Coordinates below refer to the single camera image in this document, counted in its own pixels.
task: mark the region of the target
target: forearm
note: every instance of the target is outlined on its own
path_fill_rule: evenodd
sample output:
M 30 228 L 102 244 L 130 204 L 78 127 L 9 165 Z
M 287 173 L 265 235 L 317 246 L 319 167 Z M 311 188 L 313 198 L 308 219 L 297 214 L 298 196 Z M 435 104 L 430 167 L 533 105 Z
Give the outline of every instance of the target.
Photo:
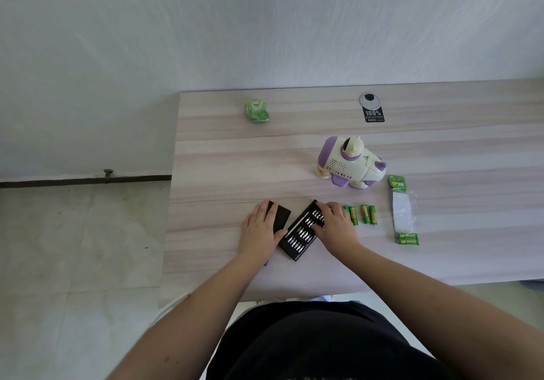
M 544 335 L 533 327 L 358 244 L 338 259 L 384 300 L 428 350 L 463 375 L 544 378 Z
M 235 257 L 148 329 L 108 380 L 198 379 L 261 267 Z

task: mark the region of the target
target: dark baseboard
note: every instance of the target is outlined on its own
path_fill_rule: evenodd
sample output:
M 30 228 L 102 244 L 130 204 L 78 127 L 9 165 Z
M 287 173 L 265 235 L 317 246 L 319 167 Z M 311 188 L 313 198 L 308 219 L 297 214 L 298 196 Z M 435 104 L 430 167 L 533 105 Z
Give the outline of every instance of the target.
M 120 183 L 120 182 L 149 182 L 170 181 L 172 175 L 145 175 L 145 176 L 120 176 L 109 178 L 81 178 L 73 180 L 43 180 L 43 181 L 18 181 L 0 182 L 0 188 L 28 188 L 28 187 L 58 187 L 61 185 L 84 185 L 90 183 Z

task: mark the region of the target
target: black shirt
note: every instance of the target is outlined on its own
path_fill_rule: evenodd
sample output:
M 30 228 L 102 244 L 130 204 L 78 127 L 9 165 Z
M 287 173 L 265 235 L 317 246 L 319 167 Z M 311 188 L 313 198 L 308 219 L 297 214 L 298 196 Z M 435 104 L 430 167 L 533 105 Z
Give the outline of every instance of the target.
M 452 379 L 384 316 L 356 301 L 254 308 L 225 333 L 208 366 L 217 379 Z

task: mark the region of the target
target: person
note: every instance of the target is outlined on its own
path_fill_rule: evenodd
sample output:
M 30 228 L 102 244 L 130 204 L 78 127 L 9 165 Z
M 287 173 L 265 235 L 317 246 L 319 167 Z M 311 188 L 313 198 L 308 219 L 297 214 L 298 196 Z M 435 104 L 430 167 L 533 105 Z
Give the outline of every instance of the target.
M 277 204 L 267 214 L 267 200 L 245 219 L 237 255 L 148 329 L 107 380 L 196 380 L 218 343 L 208 379 L 544 379 L 541 332 L 372 252 L 340 204 L 318 206 L 325 226 L 314 230 L 329 253 L 374 290 L 434 358 L 355 301 L 262 305 L 224 333 L 286 233 L 273 234 Z

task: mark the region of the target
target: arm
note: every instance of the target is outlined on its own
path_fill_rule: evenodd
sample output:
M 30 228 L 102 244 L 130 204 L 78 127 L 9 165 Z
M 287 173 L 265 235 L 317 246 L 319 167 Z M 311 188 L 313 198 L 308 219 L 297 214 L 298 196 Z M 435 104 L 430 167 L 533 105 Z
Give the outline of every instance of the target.
M 277 204 L 258 204 L 242 225 L 238 255 L 148 329 L 107 380 L 197 380 L 236 304 L 286 230 L 273 233 Z
M 472 379 L 544 378 L 544 335 L 512 315 L 455 287 L 363 247 L 345 210 L 318 203 L 327 250 L 359 276 L 418 339 Z

